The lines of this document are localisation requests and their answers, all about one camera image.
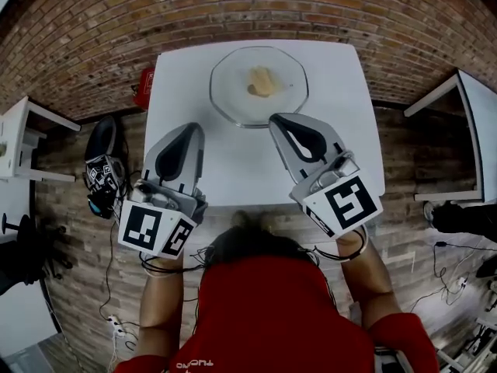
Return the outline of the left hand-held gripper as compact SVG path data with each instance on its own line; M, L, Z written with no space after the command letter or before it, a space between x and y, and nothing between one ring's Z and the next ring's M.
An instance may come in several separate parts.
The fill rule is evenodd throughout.
M149 256L178 259L207 208L205 196L196 189L203 149L203 129L191 122L167 133L148 151L143 179L121 208L119 244Z

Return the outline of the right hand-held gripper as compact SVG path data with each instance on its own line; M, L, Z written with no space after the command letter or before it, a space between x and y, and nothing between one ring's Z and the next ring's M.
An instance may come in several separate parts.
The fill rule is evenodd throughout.
M352 152L342 152L345 146L330 124L300 113L275 113L269 132L290 177L301 180L290 197L330 239L383 211L369 175ZM328 162L336 155L308 176L308 164Z

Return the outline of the person's left forearm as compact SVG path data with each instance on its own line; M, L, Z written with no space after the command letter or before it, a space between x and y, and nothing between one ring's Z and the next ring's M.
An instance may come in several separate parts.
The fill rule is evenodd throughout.
M150 276L141 299L135 355L161 357L165 368L179 350L182 324L183 274Z

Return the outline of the person's right forearm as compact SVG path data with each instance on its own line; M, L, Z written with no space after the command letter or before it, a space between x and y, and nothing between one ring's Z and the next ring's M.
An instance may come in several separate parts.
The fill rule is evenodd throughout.
M342 263L342 272L353 300L360 306L364 329L401 312L388 270L372 242L359 256Z

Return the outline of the idle dark gripper device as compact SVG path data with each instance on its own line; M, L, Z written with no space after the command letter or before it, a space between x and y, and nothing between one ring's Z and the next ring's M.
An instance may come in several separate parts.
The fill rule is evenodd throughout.
M103 219L115 218L127 190L123 135L114 117L101 119L93 128L85 150L84 184L90 211Z

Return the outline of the red canister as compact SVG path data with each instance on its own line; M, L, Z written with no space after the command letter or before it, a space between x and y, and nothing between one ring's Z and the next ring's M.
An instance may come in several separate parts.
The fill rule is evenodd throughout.
M148 110L154 75L154 67L144 69L139 84L133 87L133 101L142 110Z

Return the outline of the white table with shelf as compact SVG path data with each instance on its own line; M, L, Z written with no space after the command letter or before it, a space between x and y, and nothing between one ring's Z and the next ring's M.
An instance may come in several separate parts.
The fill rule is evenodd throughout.
M79 124L30 102L28 96L23 97L4 114L0 115L0 150L5 149L5 153L0 154L0 180L18 177L34 181L56 180L74 183L76 181L75 176L22 166L21 156L23 151L32 152L38 148L40 139L47 138L44 133L26 126L30 113L76 132L81 130Z

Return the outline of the black office chair base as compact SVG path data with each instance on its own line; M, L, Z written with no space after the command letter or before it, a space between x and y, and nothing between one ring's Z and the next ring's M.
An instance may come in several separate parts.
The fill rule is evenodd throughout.
M56 241L66 242L64 226L38 228L26 214L14 225L4 214L2 234L7 230L16 232L16 238L0 244L0 296L19 283L31 285L48 276L60 280L62 275L55 272L54 263L67 270L73 268L67 255L54 245Z

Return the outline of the black bag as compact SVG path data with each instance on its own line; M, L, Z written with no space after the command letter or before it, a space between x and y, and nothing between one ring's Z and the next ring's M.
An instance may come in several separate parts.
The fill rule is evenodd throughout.
M461 207L446 202L433 208L431 222L442 233L481 235L497 243L497 204Z

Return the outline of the person's red shirt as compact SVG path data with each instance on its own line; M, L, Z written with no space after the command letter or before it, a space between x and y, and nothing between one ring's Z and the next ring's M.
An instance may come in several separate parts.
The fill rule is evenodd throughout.
M439 373L417 315L363 329L338 313L313 263L257 256L204 274L196 331L171 358L134 357L115 373L374 373L377 347L403 353L414 373Z

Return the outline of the white power strip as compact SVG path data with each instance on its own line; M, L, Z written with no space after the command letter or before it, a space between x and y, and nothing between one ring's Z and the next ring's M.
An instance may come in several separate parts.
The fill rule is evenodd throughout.
M123 328L120 319L116 315L109 315L107 322L110 324L114 338L125 338L127 336L126 330Z

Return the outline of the white table with thick legs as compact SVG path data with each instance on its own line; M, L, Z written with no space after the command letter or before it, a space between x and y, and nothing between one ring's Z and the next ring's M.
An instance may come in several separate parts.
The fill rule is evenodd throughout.
M422 202L463 201L488 203L497 201L497 93L460 69L445 82L404 110L411 117L429 104L456 89L461 97L471 134L476 171L473 190L417 193Z

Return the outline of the white metal rack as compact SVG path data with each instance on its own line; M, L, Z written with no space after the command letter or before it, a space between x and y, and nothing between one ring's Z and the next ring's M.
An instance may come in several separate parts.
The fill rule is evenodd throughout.
M440 373L488 373L497 363L497 321L477 318L477 332L454 357L437 350Z

